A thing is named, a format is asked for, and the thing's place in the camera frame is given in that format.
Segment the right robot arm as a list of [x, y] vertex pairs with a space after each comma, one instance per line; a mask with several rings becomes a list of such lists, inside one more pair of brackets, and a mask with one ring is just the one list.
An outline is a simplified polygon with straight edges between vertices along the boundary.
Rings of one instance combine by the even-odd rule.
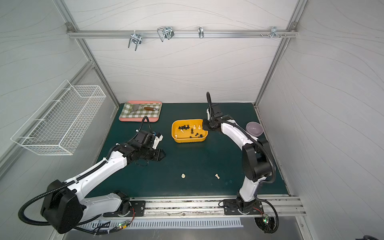
[[236, 205], [240, 212], [248, 213], [259, 200], [258, 190], [262, 184], [276, 180], [276, 164], [259, 140], [251, 136], [229, 115], [224, 115], [218, 104], [208, 103], [207, 118], [203, 129], [217, 131], [229, 137], [242, 151], [242, 169], [245, 174]]

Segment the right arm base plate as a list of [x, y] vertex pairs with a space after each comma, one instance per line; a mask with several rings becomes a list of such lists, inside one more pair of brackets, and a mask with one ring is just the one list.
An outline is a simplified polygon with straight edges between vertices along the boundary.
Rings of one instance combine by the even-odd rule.
[[218, 203], [224, 209], [224, 215], [264, 215], [263, 206], [260, 201], [252, 200], [244, 202], [242, 198], [224, 199]]

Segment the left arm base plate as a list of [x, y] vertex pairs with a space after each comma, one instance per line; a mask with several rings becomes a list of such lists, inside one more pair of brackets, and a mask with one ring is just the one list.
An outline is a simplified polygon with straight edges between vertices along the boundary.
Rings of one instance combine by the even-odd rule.
[[145, 201], [125, 201], [115, 212], [104, 213], [103, 217], [107, 218], [124, 218], [124, 217], [143, 217], [145, 212]]

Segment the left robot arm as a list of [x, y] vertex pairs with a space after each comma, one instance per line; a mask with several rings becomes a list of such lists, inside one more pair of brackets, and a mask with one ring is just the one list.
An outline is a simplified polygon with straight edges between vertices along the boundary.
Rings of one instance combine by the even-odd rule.
[[159, 132], [140, 130], [135, 137], [125, 143], [112, 147], [102, 161], [80, 175], [64, 182], [56, 180], [48, 186], [54, 193], [46, 196], [41, 208], [42, 217], [60, 234], [67, 233], [82, 221], [90, 220], [103, 214], [124, 217], [134, 209], [127, 195], [120, 191], [87, 198], [87, 195], [104, 180], [127, 167], [134, 161], [147, 160], [159, 162], [165, 152], [158, 148], [163, 140]]

